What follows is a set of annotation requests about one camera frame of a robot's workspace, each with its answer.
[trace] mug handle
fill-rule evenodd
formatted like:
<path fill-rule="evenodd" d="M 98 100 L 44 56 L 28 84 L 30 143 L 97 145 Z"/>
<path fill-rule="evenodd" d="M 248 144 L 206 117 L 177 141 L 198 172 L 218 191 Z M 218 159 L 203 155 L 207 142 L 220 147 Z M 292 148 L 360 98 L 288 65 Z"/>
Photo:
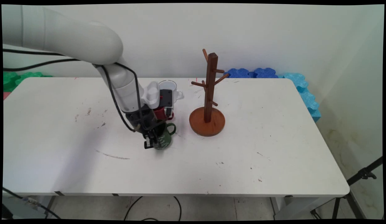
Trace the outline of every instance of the mug handle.
<path fill-rule="evenodd" d="M 179 91 L 179 90 L 177 90 L 176 91 L 176 94 L 177 94 L 177 97 L 176 97 L 176 99 L 178 100 L 178 99 L 182 99 L 183 98 L 183 92 L 182 91 Z"/>
<path fill-rule="evenodd" d="M 173 126 L 173 131 L 172 131 L 171 133 L 169 133 L 169 131 L 168 131 L 168 129 L 167 129 L 167 132 L 168 132 L 169 135 L 171 136 L 171 135 L 175 134 L 175 132 L 176 132 L 176 125 L 175 125 L 174 123 L 167 123 L 167 127 L 169 127 L 169 126 Z"/>

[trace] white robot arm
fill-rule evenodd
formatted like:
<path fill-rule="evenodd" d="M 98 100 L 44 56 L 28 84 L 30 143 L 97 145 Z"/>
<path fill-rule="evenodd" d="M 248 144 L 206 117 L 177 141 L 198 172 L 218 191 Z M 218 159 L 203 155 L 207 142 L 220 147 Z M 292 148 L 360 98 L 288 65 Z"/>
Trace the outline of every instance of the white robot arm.
<path fill-rule="evenodd" d="M 114 64 L 126 65 L 126 62 L 122 58 L 122 41 L 110 28 L 98 22 L 73 20 L 42 6 L 2 5 L 2 43 L 51 51 L 90 62 L 109 86 L 103 65 L 108 71 L 120 109 L 134 129 L 147 139 L 145 147 L 156 143 L 158 121 L 152 109 L 160 105 L 158 83 L 152 82 L 143 89 L 139 83 L 136 84 L 130 71 Z"/>

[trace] floor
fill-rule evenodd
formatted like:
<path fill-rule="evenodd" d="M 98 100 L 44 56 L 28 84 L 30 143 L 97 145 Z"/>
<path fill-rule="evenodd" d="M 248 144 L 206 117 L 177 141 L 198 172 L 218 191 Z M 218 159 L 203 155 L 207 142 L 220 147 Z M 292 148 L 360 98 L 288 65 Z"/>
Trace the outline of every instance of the floor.
<path fill-rule="evenodd" d="M 128 208 L 139 197 L 57 196 L 51 210 L 61 218 L 123 220 Z M 177 197 L 182 207 L 181 221 L 273 220 L 270 198 L 253 197 Z M 321 218 L 332 217 L 332 200 L 316 209 Z M 130 210 L 127 220 L 155 218 L 177 221 L 179 206 L 173 197 L 142 197 Z M 342 199 L 337 218 L 355 218 Z M 301 219 L 314 219 L 308 212 Z"/>

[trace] red mug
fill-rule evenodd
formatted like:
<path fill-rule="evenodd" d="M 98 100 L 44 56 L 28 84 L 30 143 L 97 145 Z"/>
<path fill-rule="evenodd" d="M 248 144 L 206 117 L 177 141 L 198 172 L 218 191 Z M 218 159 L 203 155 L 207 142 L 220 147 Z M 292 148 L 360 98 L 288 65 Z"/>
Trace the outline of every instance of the red mug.
<path fill-rule="evenodd" d="M 157 119 L 159 119 L 159 120 L 167 119 L 167 116 L 165 115 L 165 110 L 164 110 L 163 106 L 158 107 L 158 108 L 154 109 L 153 111 L 156 114 Z M 170 118 L 168 118 L 168 120 L 172 120 L 172 119 L 173 119 L 173 112 L 172 112 L 172 116 Z"/>

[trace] white cup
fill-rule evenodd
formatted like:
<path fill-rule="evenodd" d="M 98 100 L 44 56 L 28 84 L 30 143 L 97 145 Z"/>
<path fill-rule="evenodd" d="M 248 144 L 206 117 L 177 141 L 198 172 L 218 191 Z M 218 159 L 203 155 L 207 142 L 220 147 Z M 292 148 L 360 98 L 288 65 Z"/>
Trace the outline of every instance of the white cup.
<path fill-rule="evenodd" d="M 178 99 L 182 99 L 183 98 L 183 92 L 182 91 L 179 91 L 177 90 L 177 85 L 174 81 L 172 80 L 164 80 L 164 81 L 161 81 L 159 84 L 159 87 L 160 89 L 170 89 L 172 90 L 172 94 L 173 94 L 173 102 L 175 103 Z"/>

